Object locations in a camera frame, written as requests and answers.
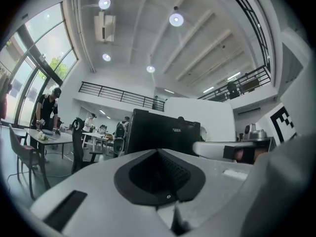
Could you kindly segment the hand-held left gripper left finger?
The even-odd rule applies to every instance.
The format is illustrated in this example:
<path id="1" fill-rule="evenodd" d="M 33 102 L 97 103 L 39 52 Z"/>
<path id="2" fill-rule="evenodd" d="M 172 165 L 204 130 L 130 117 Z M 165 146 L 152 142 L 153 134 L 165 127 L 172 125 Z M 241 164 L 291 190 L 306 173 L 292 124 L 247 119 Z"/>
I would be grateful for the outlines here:
<path id="1" fill-rule="evenodd" d="M 68 237 L 172 237 L 150 206 L 130 203 L 116 189 L 115 172 L 146 151 L 87 166 L 42 194 L 30 211 L 43 220 L 73 190 L 87 194 L 62 230 Z"/>

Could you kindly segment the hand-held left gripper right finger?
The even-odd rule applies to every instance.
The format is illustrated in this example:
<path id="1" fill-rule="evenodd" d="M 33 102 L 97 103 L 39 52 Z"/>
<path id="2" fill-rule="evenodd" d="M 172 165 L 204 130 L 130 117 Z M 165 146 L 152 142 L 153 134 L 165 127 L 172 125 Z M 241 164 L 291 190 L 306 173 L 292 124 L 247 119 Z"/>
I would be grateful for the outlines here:
<path id="1" fill-rule="evenodd" d="M 179 200 L 175 210 L 191 231 L 186 237 L 241 237 L 248 207 L 239 191 L 252 166 L 243 163 L 210 160 L 182 154 L 172 150 L 160 150 L 160 154 L 181 159 L 189 172 L 201 170 L 205 175 L 204 186 L 194 199 Z"/>

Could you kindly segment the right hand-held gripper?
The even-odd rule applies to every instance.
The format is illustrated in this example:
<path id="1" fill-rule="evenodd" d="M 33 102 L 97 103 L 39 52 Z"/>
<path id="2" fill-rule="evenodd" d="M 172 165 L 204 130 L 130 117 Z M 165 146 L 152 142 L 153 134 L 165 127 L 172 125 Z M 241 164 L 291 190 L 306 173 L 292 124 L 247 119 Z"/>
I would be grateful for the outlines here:
<path id="1" fill-rule="evenodd" d="M 297 104 L 291 116 L 298 137 L 264 154 L 265 181 L 244 220 L 242 237 L 316 235 L 316 105 Z M 199 157 L 253 164 L 253 142 L 195 142 Z"/>

